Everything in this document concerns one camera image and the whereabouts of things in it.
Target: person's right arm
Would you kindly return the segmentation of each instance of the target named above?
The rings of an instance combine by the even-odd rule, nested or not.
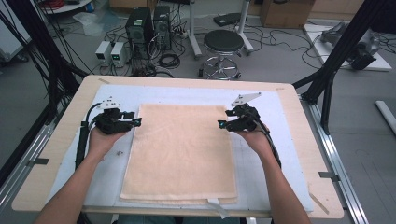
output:
[[[276,162],[263,132],[237,132],[259,155],[265,173],[271,213],[275,224],[311,223],[303,206]]]

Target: black pole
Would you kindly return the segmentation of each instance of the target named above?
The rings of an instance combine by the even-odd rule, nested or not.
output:
[[[312,82],[308,90],[302,94],[303,100],[309,104],[316,104],[319,96],[325,91],[320,124],[326,134],[330,134],[328,124],[335,74],[349,53],[356,48],[386,2],[387,0],[365,0],[323,66],[311,76],[293,83],[297,89]]]

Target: stool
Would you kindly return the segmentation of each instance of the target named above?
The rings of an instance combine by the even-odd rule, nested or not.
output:
[[[227,57],[235,54],[240,56],[244,40],[239,34],[228,30],[211,31],[205,36],[204,45],[207,50],[218,55],[204,63],[203,70],[207,78],[229,80],[241,77],[236,63]]]

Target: person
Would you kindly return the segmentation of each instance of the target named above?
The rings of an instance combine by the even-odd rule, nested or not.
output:
[[[276,162],[264,133],[259,130],[237,133],[247,141],[262,162],[275,224],[311,223]],[[54,220],[56,223],[76,223],[96,166],[123,135],[125,133],[106,135],[97,128],[91,130],[87,157],[64,186],[44,206],[35,224],[53,223]]]

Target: floor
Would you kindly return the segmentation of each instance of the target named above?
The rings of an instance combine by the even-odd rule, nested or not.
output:
[[[126,22],[126,20],[119,20],[109,10],[97,10],[95,14],[105,24],[105,31],[118,27],[119,22],[121,24]],[[58,17],[65,31],[65,39],[94,74],[105,74],[106,69],[98,67],[99,62],[94,55],[97,47],[104,40],[105,33],[99,36],[85,36],[81,24],[75,22],[71,18],[72,15],[73,13],[65,13]],[[173,76],[200,78],[198,70],[207,57],[202,45],[204,33],[218,28],[211,21],[212,18],[213,16],[209,15],[196,20],[197,39],[204,51],[204,56],[199,60],[194,60],[189,41],[182,40],[181,43],[186,51],[180,56],[180,67],[171,70]],[[311,22],[336,24],[336,21]],[[260,21],[257,17],[249,17],[247,24],[260,26]],[[315,67],[320,67],[321,63],[318,58],[308,57],[304,54],[306,49],[297,49],[301,46],[308,47],[306,40],[295,36],[306,38],[303,31],[293,29],[275,31],[257,27],[246,29],[247,37],[250,39],[258,40],[261,32],[264,37],[273,35],[277,43],[287,44],[260,45],[259,42],[251,40],[254,49],[260,50],[249,56],[243,54],[241,58],[235,57],[242,73],[240,79],[236,81],[293,83],[317,71]],[[262,41],[270,43],[270,38],[263,38]],[[59,44],[62,51],[60,40],[55,39],[55,42]],[[394,53],[382,49],[379,53],[392,67],[396,67]],[[310,50],[309,54],[315,55],[315,52]],[[76,55],[73,57],[78,67],[88,71]],[[120,69],[117,74],[123,72],[125,70]],[[301,87],[297,92],[303,93],[307,87],[308,85]],[[340,69],[333,85],[330,114],[332,140],[365,215],[371,223],[396,223],[394,213],[396,211],[396,138],[375,106],[376,100],[385,101],[390,111],[396,114],[395,87],[396,71],[394,69],[389,72]],[[0,90],[2,93],[0,101],[3,103],[0,107],[0,125],[2,126],[0,129],[0,165],[3,165],[38,117],[48,98],[43,81],[31,62],[21,63],[13,60],[7,66],[0,67]],[[321,106],[321,98],[319,98],[318,105]],[[36,213],[16,212],[9,205],[10,203],[0,210],[0,222],[30,223],[34,220]],[[109,215],[90,214],[90,218],[93,223],[110,223],[111,220]],[[312,222],[352,223],[348,211],[341,219],[312,219]],[[269,223],[269,220],[261,218],[258,219],[258,223]]]

